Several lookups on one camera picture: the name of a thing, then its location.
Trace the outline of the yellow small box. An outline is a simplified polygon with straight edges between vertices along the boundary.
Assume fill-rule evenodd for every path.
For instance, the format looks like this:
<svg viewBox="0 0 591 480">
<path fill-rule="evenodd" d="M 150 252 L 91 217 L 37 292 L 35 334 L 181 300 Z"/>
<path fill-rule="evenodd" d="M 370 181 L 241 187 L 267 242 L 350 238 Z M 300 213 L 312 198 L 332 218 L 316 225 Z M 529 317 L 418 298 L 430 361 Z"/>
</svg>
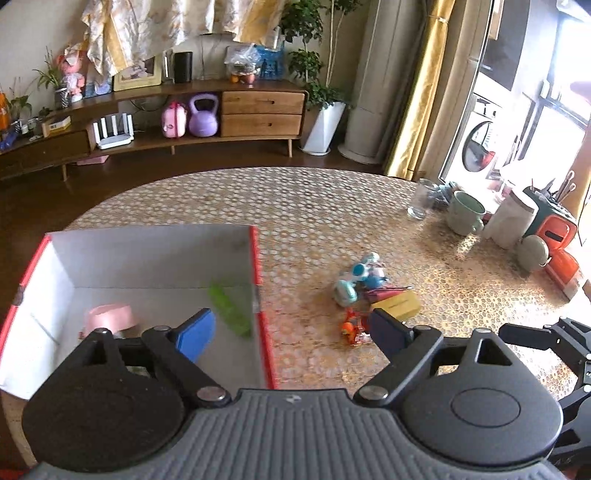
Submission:
<svg viewBox="0 0 591 480">
<path fill-rule="evenodd" d="M 397 320 L 404 322 L 418 315 L 422 304 L 412 290 L 407 290 L 370 305 L 370 310 L 376 309 L 382 309 Z"/>
</svg>

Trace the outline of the orange red small toy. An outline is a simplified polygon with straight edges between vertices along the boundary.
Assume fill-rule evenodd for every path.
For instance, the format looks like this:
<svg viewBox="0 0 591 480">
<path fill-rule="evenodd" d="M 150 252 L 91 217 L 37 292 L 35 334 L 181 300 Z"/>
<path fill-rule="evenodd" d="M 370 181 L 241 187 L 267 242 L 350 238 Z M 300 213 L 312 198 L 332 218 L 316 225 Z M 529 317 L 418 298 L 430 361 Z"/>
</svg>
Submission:
<svg viewBox="0 0 591 480">
<path fill-rule="evenodd" d="M 368 318 L 369 314 L 367 312 L 346 308 L 346 318 L 342 322 L 341 332 L 349 345 L 359 346 L 372 342 Z"/>
</svg>

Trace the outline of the pink binder clip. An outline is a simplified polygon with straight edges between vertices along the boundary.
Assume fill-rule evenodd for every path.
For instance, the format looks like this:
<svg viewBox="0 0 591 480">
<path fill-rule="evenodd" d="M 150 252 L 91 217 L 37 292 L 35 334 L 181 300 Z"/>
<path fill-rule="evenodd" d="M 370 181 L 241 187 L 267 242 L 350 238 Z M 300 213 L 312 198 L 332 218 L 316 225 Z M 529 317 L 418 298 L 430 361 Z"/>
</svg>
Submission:
<svg viewBox="0 0 591 480">
<path fill-rule="evenodd" d="M 412 286 L 382 286 L 380 288 L 366 291 L 365 297 L 370 304 L 374 304 L 412 290 Z"/>
</svg>

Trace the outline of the green marker pen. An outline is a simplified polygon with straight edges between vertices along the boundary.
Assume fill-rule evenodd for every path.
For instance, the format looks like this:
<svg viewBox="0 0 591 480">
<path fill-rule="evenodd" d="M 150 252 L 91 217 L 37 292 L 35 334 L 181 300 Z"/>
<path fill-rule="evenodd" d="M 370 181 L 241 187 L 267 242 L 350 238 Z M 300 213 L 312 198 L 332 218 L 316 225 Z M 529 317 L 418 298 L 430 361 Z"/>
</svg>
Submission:
<svg viewBox="0 0 591 480">
<path fill-rule="evenodd" d="M 252 321 L 245 308 L 245 300 L 242 299 L 242 289 L 211 283 L 207 293 L 213 309 L 226 327 L 239 338 L 249 338 Z"/>
</svg>

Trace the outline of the pink plastic bowl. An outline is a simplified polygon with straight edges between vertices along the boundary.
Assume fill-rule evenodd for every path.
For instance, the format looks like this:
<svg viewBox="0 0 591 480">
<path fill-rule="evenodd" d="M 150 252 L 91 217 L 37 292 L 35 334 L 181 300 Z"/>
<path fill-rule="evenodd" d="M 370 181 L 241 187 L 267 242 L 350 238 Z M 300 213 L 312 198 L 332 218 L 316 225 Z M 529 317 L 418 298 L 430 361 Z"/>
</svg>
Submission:
<svg viewBox="0 0 591 480">
<path fill-rule="evenodd" d="M 86 338 L 92 331 L 103 328 L 117 334 L 134 328 L 138 324 L 132 308 L 128 304 L 104 304 L 93 307 L 85 317 L 85 323 L 79 333 L 79 339 Z"/>
</svg>

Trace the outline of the green correction tape dispenser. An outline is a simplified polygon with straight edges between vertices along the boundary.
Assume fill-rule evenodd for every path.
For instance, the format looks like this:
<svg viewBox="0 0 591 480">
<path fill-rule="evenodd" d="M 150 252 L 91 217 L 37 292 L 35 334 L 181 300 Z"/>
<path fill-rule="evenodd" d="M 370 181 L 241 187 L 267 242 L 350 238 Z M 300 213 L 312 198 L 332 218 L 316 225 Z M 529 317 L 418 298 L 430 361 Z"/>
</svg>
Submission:
<svg viewBox="0 0 591 480">
<path fill-rule="evenodd" d="M 345 279 L 335 281 L 332 287 L 332 298 L 342 308 L 348 308 L 358 301 L 359 297 L 356 293 L 355 283 Z"/>
</svg>

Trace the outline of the blue cartoon keychain figures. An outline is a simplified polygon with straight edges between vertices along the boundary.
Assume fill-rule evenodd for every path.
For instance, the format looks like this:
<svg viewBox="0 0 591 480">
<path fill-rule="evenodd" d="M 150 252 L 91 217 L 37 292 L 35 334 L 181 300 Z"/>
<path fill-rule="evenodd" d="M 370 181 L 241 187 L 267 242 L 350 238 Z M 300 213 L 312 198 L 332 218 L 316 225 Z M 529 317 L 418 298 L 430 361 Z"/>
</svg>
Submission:
<svg viewBox="0 0 591 480">
<path fill-rule="evenodd" d="M 380 288 L 389 281 L 384 263 L 377 252 L 363 255 L 360 261 L 342 272 L 341 279 L 352 281 L 355 285 L 360 284 L 366 290 Z"/>
</svg>

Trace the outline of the orange box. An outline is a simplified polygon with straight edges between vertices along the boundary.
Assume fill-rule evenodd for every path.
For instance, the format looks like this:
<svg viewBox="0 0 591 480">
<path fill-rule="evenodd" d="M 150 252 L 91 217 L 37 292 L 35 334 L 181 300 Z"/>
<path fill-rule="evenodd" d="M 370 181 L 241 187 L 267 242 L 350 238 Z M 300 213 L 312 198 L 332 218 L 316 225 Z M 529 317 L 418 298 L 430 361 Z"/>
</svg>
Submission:
<svg viewBox="0 0 591 480">
<path fill-rule="evenodd" d="M 544 270 L 569 300 L 574 298 L 585 283 L 578 261 L 564 249 L 557 249 L 552 253 Z"/>
</svg>

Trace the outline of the green ceramic mug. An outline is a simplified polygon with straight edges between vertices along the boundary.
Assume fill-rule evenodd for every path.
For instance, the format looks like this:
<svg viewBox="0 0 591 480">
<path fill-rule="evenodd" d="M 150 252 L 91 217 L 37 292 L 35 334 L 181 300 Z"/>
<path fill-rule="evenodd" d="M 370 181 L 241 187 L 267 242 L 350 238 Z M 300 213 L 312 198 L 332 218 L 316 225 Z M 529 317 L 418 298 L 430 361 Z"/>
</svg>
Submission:
<svg viewBox="0 0 591 480">
<path fill-rule="evenodd" d="M 484 229 L 485 207 L 475 197 L 464 191 L 456 191 L 451 199 L 447 225 L 458 235 L 478 235 Z"/>
</svg>

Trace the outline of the pink toy case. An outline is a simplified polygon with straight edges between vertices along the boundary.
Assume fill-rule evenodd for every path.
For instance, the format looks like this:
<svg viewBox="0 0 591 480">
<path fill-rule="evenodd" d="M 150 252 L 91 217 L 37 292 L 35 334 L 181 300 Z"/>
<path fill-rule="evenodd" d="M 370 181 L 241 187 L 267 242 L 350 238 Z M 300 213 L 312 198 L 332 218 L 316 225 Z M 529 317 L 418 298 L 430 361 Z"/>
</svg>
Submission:
<svg viewBox="0 0 591 480">
<path fill-rule="evenodd" d="M 185 135 L 187 109 L 184 104 L 172 101 L 161 114 L 161 130 L 165 138 L 175 139 Z"/>
</svg>

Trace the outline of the plastic bag of items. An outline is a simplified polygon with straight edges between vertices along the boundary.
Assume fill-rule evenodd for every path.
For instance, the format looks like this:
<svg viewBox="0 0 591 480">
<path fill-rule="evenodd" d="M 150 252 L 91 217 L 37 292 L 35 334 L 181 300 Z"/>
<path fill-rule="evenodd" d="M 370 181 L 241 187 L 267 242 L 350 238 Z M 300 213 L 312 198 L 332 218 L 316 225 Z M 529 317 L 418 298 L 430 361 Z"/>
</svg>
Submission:
<svg viewBox="0 0 591 480">
<path fill-rule="evenodd" d="M 262 62 L 254 44 L 236 44 L 226 48 L 224 65 L 232 83 L 253 85 L 259 77 Z"/>
</svg>

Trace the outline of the small potted plant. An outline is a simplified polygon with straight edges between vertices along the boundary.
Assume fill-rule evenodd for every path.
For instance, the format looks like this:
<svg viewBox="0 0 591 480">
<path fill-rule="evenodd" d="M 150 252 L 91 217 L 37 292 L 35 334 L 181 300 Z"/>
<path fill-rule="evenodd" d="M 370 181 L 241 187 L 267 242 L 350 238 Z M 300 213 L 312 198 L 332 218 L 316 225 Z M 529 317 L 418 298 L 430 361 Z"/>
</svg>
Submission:
<svg viewBox="0 0 591 480">
<path fill-rule="evenodd" d="M 63 61 L 59 56 L 53 54 L 49 49 L 45 49 L 44 67 L 35 69 L 37 74 L 37 88 L 44 87 L 53 89 L 54 103 L 56 110 L 66 109 L 70 105 L 70 95 L 64 80 Z"/>
</svg>

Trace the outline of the pink doll figure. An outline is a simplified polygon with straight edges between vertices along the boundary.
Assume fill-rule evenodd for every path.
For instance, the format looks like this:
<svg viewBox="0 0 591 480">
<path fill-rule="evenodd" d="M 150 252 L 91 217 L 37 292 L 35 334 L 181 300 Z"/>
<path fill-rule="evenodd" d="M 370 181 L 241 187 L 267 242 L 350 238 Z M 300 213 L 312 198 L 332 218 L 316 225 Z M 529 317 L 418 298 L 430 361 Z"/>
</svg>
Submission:
<svg viewBox="0 0 591 480">
<path fill-rule="evenodd" d="M 67 90 L 71 104 L 83 99 L 87 63 L 87 53 L 81 43 L 67 46 L 57 57 L 57 65 L 61 71 L 61 85 Z"/>
</svg>

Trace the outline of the white standing air conditioner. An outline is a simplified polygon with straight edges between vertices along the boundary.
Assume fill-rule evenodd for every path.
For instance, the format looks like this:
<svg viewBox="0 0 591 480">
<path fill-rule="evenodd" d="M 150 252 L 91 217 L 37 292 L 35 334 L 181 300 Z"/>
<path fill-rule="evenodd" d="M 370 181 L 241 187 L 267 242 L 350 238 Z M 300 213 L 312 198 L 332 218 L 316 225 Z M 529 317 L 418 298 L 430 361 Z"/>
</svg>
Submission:
<svg viewBox="0 0 591 480">
<path fill-rule="evenodd" d="M 429 3 L 370 2 L 352 109 L 339 152 L 361 164 L 381 164 L 404 115 L 423 42 Z"/>
</svg>

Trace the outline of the potted tree white planter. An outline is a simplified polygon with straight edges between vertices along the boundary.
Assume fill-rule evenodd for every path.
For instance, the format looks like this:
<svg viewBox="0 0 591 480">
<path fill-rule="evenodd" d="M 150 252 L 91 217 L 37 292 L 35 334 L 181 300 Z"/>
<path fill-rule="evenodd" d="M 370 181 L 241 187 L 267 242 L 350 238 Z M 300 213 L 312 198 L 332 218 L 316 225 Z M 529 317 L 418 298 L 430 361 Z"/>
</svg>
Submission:
<svg viewBox="0 0 591 480">
<path fill-rule="evenodd" d="M 332 85 L 339 31 L 349 14 L 362 6 L 356 0 L 288 1 L 280 18 L 280 33 L 287 43 L 301 47 L 287 55 L 287 69 L 308 94 L 311 125 L 304 129 L 301 151 L 325 156 L 346 110 L 342 90 Z"/>
</svg>

